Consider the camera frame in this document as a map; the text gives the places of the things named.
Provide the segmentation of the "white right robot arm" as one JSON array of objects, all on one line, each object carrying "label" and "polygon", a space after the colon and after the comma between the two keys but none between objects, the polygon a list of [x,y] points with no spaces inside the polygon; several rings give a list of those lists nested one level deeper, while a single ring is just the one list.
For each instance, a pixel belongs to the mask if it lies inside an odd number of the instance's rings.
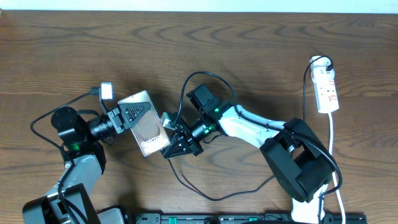
[{"label": "white right robot arm", "polygon": [[170,145],[162,150],[164,158],[201,154],[201,143],[215,132],[242,139],[260,149],[274,177],[292,197],[293,221],[323,221],[323,198],[336,163],[304,120],[265,119],[240,105],[221,102],[204,84],[187,97],[200,116],[187,124],[177,112],[163,113],[163,127],[174,131]]}]

